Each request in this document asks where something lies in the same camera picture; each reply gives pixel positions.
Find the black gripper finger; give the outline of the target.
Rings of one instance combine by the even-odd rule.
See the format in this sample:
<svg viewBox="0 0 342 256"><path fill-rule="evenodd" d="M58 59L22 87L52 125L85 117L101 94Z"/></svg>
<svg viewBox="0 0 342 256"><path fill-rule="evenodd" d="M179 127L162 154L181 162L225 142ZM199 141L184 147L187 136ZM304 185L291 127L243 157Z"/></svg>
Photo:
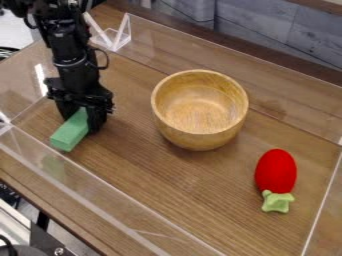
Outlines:
<svg viewBox="0 0 342 256"><path fill-rule="evenodd" d="M104 107L98 107L98 106L90 106L85 108L86 110L86 123L88 123L88 130L89 133L93 134L96 133L105 121L106 121L106 110Z"/></svg>
<svg viewBox="0 0 342 256"><path fill-rule="evenodd" d="M57 101L56 107L64 120L77 112L80 105L76 101Z"/></svg>

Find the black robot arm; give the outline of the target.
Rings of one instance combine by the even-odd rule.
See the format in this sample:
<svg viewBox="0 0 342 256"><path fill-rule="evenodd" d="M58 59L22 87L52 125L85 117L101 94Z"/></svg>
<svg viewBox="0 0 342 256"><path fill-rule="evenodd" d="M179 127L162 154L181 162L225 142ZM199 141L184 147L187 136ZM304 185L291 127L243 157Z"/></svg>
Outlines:
<svg viewBox="0 0 342 256"><path fill-rule="evenodd" d="M86 126L96 133L113 112L113 93L100 84L108 54L89 45L89 25L77 0L2 0L2 6L30 29L37 29L52 52L57 77L44 79L46 97L64 120L85 109Z"/></svg>

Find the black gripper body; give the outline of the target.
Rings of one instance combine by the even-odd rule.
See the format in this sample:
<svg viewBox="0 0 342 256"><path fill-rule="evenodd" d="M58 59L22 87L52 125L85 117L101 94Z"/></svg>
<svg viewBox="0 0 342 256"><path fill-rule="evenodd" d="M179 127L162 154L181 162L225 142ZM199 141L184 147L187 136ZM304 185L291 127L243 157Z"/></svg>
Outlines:
<svg viewBox="0 0 342 256"><path fill-rule="evenodd" d="M112 113L112 92L101 86L98 71L108 65L98 66L96 61L76 63L53 62L58 76L44 80L48 88L46 97L54 101L76 101L80 107L104 107Z"/></svg>

